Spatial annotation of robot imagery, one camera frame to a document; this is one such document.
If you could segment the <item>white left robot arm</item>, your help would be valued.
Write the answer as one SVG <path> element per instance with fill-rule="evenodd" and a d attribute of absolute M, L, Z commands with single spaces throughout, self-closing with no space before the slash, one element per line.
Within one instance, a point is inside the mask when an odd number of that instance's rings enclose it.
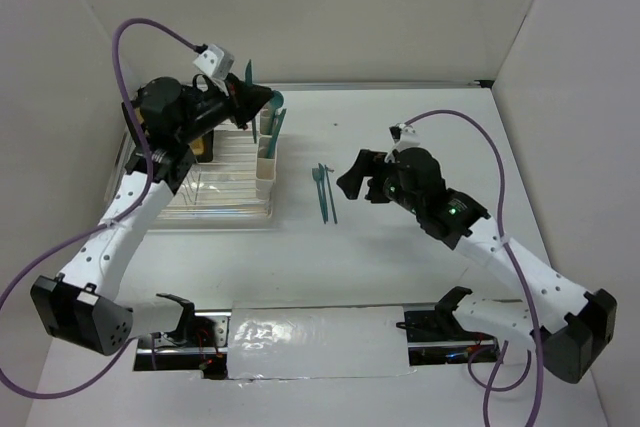
<path fill-rule="evenodd" d="M 39 276 L 30 296 L 52 337 L 110 356 L 133 337 L 141 309 L 116 298 L 131 259 L 161 211 L 174 199 L 197 158 L 191 144 L 230 121 L 245 130 L 274 90 L 229 74 L 201 90 L 171 77 L 138 89 L 130 129 L 141 128 L 118 190 L 80 251 L 53 277 Z"/>

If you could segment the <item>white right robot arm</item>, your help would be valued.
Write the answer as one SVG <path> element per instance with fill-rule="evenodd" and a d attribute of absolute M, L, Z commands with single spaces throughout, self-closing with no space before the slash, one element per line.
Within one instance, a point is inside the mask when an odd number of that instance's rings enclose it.
<path fill-rule="evenodd" d="M 444 337 L 478 332 L 526 349 L 540 347 L 545 369 L 571 384 L 582 379 L 611 342 L 616 299 L 604 289 L 588 291 L 501 236 L 485 207 L 447 187 L 438 161 L 425 149 L 405 149 L 393 161 L 383 152 L 363 149 L 337 185 L 350 200 L 366 186 L 367 201 L 403 207 L 428 236 L 520 296 L 519 302 L 502 302 L 469 288 L 452 289 L 436 306 L 436 326 Z"/>

